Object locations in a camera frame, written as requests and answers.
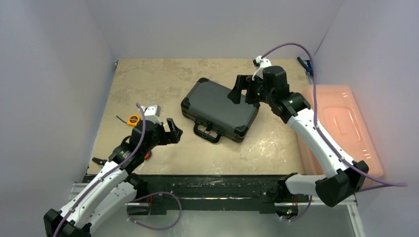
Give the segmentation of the black poker set case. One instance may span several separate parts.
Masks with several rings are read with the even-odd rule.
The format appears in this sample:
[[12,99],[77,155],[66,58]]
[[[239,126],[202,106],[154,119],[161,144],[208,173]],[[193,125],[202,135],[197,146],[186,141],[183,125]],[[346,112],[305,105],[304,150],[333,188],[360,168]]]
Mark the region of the black poker set case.
[[244,95],[239,104],[234,104],[227,97],[230,91],[208,78],[200,78],[181,101],[182,114],[194,122],[197,136],[214,144],[221,137],[243,142],[260,104],[247,104]]

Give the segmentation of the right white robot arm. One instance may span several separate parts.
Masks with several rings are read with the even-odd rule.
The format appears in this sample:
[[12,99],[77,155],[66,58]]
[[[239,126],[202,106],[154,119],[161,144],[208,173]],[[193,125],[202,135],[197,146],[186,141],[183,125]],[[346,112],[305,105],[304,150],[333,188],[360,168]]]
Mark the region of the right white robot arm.
[[369,167],[345,152],[317,119],[305,97],[291,92],[286,71],[280,66],[258,69],[257,75],[237,75],[228,98],[234,103],[269,105],[273,114],[296,132],[323,169],[322,175],[291,173],[278,182],[277,194],[284,201],[296,195],[317,196],[334,207],[360,191]]

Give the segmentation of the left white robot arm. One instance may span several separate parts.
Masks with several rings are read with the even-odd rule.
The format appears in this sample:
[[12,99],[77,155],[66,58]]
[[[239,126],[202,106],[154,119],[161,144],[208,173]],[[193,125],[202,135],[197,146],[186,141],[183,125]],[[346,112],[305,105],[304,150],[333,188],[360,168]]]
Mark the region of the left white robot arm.
[[43,217],[48,237],[89,237],[118,209],[130,201],[152,202],[147,182],[133,171],[156,146],[177,144],[183,134],[168,118],[169,131],[162,122],[142,120],[113,150],[99,173],[59,210]]

